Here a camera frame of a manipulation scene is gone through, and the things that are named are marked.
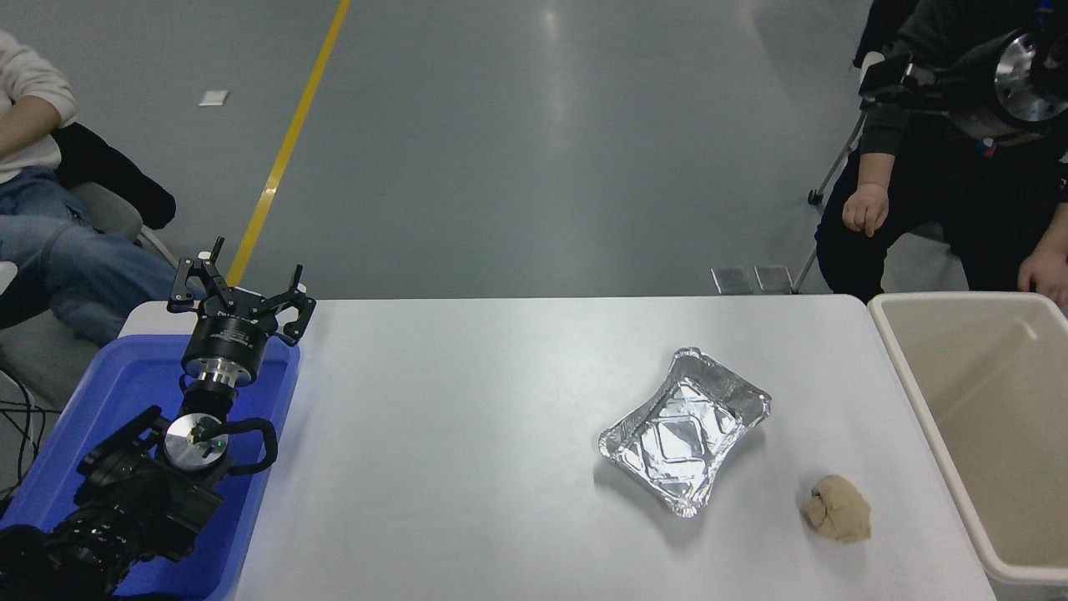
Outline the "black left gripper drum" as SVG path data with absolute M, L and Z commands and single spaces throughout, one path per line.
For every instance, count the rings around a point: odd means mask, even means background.
M 184 373 L 199 374 L 213 359 L 224 359 L 247 374 L 260 371 L 267 341 L 277 331 L 274 316 L 244 318 L 229 313 L 198 316 L 182 357 Z

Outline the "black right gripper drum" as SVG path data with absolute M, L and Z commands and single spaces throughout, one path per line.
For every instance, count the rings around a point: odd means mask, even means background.
M 972 139 L 1004 139 L 1012 127 L 1002 115 L 995 75 L 1006 38 L 992 38 L 965 51 L 951 65 L 956 83 L 949 95 L 951 123 Z

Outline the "person's right hand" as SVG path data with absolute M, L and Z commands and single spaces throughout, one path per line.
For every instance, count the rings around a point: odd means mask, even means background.
M 888 186 L 861 183 L 844 202 L 842 221 L 847 230 L 874 237 L 889 216 Z

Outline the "person's left hand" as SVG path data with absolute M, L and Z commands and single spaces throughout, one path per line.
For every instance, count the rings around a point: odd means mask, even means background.
M 1017 275 L 1019 292 L 1045 296 L 1057 307 L 1067 305 L 1067 259 L 1058 250 L 1035 250 L 1021 262 Z

